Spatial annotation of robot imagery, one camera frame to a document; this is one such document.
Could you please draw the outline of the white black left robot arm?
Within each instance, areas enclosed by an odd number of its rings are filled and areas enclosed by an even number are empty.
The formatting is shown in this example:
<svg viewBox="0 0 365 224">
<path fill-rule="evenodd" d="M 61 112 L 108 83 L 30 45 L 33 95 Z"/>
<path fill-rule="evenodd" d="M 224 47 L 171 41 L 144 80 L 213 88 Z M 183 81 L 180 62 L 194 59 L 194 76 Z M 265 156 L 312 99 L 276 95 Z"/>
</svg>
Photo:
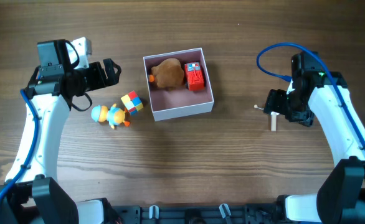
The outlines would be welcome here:
<svg viewBox="0 0 365 224">
<path fill-rule="evenodd" d="M 91 42 L 37 44 L 40 64 L 21 90 L 26 122 L 16 159 L 0 185 L 0 223 L 121 223 L 107 199 L 75 202 L 57 182 L 60 138 L 73 98 L 116 85 L 121 68 L 111 59 L 89 62 Z"/>
</svg>

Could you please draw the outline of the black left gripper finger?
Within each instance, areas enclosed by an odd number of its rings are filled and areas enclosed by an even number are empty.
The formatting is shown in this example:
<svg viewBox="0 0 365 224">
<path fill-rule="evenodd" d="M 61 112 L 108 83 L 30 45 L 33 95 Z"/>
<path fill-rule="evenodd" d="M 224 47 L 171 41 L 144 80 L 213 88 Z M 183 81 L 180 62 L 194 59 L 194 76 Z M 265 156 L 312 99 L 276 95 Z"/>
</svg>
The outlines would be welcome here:
<svg viewBox="0 0 365 224">
<path fill-rule="evenodd" d="M 103 60 L 103 63 L 104 63 L 104 66 L 105 66 L 105 72 L 106 72 L 106 75 L 107 75 L 107 79 L 106 79 L 107 86 L 112 86 L 112 85 L 116 85 L 116 84 L 119 83 L 119 81 L 118 82 L 113 82 L 112 79 L 111 79 L 112 62 L 113 62 L 113 60 L 110 59 L 110 58 L 107 58 L 107 59 Z"/>
<path fill-rule="evenodd" d="M 115 62 L 112 62 L 112 68 L 111 68 L 112 81 L 118 82 L 120 80 L 120 74 L 121 74 L 121 67 Z"/>
</svg>

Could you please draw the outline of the white box pink interior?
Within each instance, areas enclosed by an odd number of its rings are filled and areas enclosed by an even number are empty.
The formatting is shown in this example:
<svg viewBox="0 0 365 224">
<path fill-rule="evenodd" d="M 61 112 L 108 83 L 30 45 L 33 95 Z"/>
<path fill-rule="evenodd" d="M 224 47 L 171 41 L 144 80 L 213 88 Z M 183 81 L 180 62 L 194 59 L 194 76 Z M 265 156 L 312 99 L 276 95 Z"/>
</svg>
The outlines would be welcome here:
<svg viewBox="0 0 365 224">
<path fill-rule="evenodd" d="M 144 56 L 143 62 L 155 121 L 212 111 L 214 96 L 201 48 Z M 189 68 L 201 74 L 199 88 L 188 83 Z"/>
</svg>

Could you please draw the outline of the white wooden rattle drum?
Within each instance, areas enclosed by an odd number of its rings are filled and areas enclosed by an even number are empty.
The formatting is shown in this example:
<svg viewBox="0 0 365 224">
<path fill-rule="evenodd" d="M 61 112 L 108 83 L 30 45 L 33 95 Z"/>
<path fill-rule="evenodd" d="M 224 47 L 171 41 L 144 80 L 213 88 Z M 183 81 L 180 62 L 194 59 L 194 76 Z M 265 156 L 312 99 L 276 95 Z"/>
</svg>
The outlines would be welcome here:
<svg viewBox="0 0 365 224">
<path fill-rule="evenodd" d="M 264 111 L 264 108 L 259 107 L 258 105 L 254 105 L 254 108 L 257 110 L 262 110 Z M 277 116 L 279 115 L 279 113 L 271 111 L 271 112 L 267 112 L 266 114 L 270 115 L 270 130 L 272 132 L 277 131 Z"/>
</svg>

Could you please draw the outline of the red toy car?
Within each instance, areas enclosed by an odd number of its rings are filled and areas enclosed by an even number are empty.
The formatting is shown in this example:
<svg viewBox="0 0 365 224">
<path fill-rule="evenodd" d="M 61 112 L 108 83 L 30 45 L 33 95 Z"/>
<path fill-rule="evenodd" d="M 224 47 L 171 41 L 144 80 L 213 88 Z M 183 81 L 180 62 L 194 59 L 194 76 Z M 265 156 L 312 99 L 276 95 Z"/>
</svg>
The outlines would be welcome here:
<svg viewBox="0 0 365 224">
<path fill-rule="evenodd" d="M 205 80 L 199 62 L 190 62 L 184 65 L 186 86 L 189 91 L 203 90 Z"/>
</svg>

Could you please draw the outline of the orange blue duck toy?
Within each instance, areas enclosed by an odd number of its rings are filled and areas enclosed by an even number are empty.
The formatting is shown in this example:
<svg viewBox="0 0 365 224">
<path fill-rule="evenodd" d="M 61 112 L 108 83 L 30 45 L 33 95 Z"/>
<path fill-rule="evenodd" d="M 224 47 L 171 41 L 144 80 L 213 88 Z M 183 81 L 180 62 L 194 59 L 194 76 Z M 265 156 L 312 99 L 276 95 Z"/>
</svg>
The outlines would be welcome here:
<svg viewBox="0 0 365 224">
<path fill-rule="evenodd" d="M 110 108 L 104 105 L 95 106 L 91 111 L 91 118 L 97 123 L 108 122 L 112 129 L 124 124 L 128 127 L 131 123 L 126 120 L 127 110 L 122 110 L 117 107 L 117 104 L 113 104 Z"/>
</svg>

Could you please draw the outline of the colourful puzzle cube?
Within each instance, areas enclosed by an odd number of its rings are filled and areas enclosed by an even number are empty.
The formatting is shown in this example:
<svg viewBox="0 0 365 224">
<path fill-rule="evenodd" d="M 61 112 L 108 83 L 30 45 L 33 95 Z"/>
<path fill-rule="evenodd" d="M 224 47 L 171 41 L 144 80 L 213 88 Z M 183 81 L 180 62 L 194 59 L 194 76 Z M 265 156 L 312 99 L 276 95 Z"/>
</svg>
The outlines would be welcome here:
<svg viewBox="0 0 365 224">
<path fill-rule="evenodd" d="M 134 115 L 144 108 L 143 102 L 135 91 L 122 96 L 121 101 L 130 115 Z"/>
</svg>

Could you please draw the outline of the brown plush bear toy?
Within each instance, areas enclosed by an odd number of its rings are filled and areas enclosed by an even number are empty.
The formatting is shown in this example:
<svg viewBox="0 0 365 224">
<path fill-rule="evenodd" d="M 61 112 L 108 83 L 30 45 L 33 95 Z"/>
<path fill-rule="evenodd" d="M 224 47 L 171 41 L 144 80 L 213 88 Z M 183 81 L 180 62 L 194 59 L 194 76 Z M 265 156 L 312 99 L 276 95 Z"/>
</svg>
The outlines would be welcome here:
<svg viewBox="0 0 365 224">
<path fill-rule="evenodd" d="M 163 60 L 159 65 L 151 68 L 148 82 L 158 89 L 173 90 L 184 85 L 184 70 L 176 58 Z"/>
</svg>

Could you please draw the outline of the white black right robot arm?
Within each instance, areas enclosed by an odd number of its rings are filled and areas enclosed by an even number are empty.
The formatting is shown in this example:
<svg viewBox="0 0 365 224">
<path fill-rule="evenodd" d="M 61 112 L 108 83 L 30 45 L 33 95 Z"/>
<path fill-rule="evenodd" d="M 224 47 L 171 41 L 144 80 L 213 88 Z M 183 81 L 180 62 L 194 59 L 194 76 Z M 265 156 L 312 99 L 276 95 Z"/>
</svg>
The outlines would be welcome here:
<svg viewBox="0 0 365 224">
<path fill-rule="evenodd" d="M 274 220 L 300 223 L 365 223 L 365 128 L 355 112 L 348 84 L 327 72 L 317 52 L 294 55 L 287 90 L 270 90 L 266 114 L 311 126 L 317 119 L 331 150 L 334 169 L 315 194 L 282 195 Z"/>
</svg>

